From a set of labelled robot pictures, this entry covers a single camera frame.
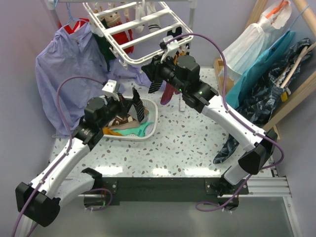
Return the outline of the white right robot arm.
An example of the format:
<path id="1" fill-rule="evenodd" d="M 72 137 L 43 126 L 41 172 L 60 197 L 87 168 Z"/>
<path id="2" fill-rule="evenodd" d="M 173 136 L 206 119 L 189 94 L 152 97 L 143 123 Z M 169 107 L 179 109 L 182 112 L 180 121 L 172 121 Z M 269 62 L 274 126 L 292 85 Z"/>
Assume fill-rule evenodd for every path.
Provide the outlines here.
<path id="1" fill-rule="evenodd" d="M 200 66 L 194 57 L 185 55 L 174 62 L 171 57 L 161 61 L 160 56 L 155 56 L 141 69 L 152 84 L 166 82 L 180 91 L 187 106 L 221 125 L 243 147 L 244 155 L 220 181 L 222 192 L 231 194 L 244 177 L 258 174 L 274 151 L 277 134 L 257 127 L 225 105 L 222 96 L 200 80 Z"/>

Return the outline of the black white striped sock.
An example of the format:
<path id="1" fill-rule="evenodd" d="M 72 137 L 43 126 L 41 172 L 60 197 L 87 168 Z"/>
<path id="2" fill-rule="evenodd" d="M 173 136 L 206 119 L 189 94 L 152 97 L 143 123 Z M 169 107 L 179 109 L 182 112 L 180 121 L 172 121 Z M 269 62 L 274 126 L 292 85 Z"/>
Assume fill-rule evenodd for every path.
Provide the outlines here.
<path id="1" fill-rule="evenodd" d="M 132 93 L 133 93 L 132 101 L 133 101 L 133 106 L 136 111 L 137 119 L 139 122 L 141 122 L 145 118 L 145 113 L 144 113 L 145 108 L 140 98 L 140 95 L 135 87 L 132 88 Z"/>

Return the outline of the white clip sock hanger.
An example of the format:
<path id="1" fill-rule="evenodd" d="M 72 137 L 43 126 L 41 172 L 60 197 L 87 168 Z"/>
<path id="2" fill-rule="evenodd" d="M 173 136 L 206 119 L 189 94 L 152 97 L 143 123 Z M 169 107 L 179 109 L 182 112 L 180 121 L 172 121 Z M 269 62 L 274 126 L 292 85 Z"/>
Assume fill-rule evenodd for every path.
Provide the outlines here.
<path id="1" fill-rule="evenodd" d="M 149 1 L 149 2 L 153 2 L 153 3 L 155 4 L 155 7 L 156 7 L 156 10 L 157 10 L 157 11 L 162 10 L 162 7 L 159 5 L 159 3 L 158 3 L 157 1 Z M 103 10 L 107 10 L 107 9 L 111 9 L 111 8 L 117 7 L 117 6 L 119 6 L 120 4 L 122 4 L 122 3 L 126 3 L 126 2 L 112 1 L 112 2 L 109 3 L 109 5 L 108 5 L 106 8 L 104 8 L 104 7 L 102 6 L 102 3 L 99 3 L 99 7 L 100 7 L 101 9 L 103 9 Z M 118 12 L 118 13 L 119 13 L 119 15 L 120 15 L 122 24 L 123 24 L 123 23 L 126 23 L 126 22 L 129 22 L 129 21 L 135 20 L 135 7 L 130 8 L 130 9 L 125 9 L 125 10 L 123 10 L 123 11 L 121 11 L 121 12 Z M 172 17 L 169 16 L 169 15 L 162 16 L 162 17 L 160 17 L 160 18 L 158 18 L 158 19 L 159 19 L 159 21 L 160 21 L 161 29 L 164 28 L 164 27 L 170 26 L 170 25 L 172 25 L 172 24 L 174 23 Z M 103 25 L 106 29 L 109 29 L 109 27 L 107 26 L 105 20 L 103 20 L 103 17 L 101 18 L 101 23 L 102 23 L 102 25 Z M 147 23 L 147 24 L 143 24 L 143 25 L 141 25 L 141 26 L 139 26 L 139 27 L 132 28 L 131 30 L 132 30 L 132 33 L 133 33 L 133 40 L 138 39 L 138 38 L 140 38 L 140 37 L 142 37 L 142 36 L 144 36 L 144 35 L 146 35 L 146 34 L 151 33 L 151 32 L 149 31 L 149 29 L 148 29 L 148 23 Z M 189 43 L 193 40 L 193 36 L 191 35 L 192 33 L 186 33 L 186 32 L 184 32 L 184 31 L 183 31 L 183 33 L 185 34 L 185 36 L 180 37 L 180 39 L 178 39 L 178 43 L 179 43 L 180 45 L 189 44 Z M 135 45 L 134 47 L 136 47 L 136 46 L 137 46 L 137 47 L 140 47 L 141 45 L 147 44 L 147 43 L 152 42 L 152 41 L 155 42 L 155 43 L 157 43 L 157 44 L 159 44 L 160 41 L 161 41 L 164 37 L 166 37 L 166 34 L 167 34 L 167 32 L 162 33 L 162 34 L 159 34 L 159 35 L 156 35 L 155 37 L 151 38 L 150 40 L 147 40 L 147 41 L 144 41 L 144 42 L 142 42 L 142 43 L 139 43 L 139 44 Z M 151 49 L 150 51 L 146 51 L 146 54 L 145 54 L 145 55 L 148 55 L 148 54 L 150 54 L 150 53 L 152 53 L 152 52 L 154 52 L 154 51 L 160 50 L 160 49 L 161 49 L 160 46 L 158 46 L 158 45 L 157 45 L 157 46 L 154 46 L 153 49 Z M 133 58 L 132 55 L 131 55 L 131 53 L 129 53 L 129 54 L 127 54 L 127 55 L 128 55 L 131 59 L 139 59 L 139 58 L 141 58 L 141 57 L 139 57 L 139 58 Z M 120 60 L 122 59 L 120 56 L 118 56 L 118 57 L 116 57 L 116 58 L 118 59 L 118 61 L 120 61 Z"/>

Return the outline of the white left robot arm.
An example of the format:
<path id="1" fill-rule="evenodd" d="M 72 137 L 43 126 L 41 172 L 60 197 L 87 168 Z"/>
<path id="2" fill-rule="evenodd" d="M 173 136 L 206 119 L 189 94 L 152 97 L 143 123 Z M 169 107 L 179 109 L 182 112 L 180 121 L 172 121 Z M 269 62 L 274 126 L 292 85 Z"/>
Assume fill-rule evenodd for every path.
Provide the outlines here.
<path id="1" fill-rule="evenodd" d="M 43 227 L 50 225 L 61 209 L 61 199 L 55 194 L 62 182 L 101 140 L 104 136 L 103 128 L 116 116 L 126 115 L 132 104 L 132 99 L 122 95 L 118 99 L 89 99 L 84 115 L 57 158 L 30 183 L 21 182 L 16 187 L 16 203 L 20 214 Z"/>

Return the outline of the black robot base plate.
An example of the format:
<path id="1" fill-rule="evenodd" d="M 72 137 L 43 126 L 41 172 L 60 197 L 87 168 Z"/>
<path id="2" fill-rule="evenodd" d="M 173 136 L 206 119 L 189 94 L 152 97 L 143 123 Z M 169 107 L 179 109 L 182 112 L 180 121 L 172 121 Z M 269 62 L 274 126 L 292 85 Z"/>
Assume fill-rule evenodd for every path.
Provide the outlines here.
<path id="1" fill-rule="evenodd" d="M 223 178 L 114 178 L 97 181 L 84 192 L 85 207 L 120 205 L 122 202 L 210 202 L 229 209 L 238 207 L 238 195 L 249 193 L 247 181 L 232 186 Z"/>

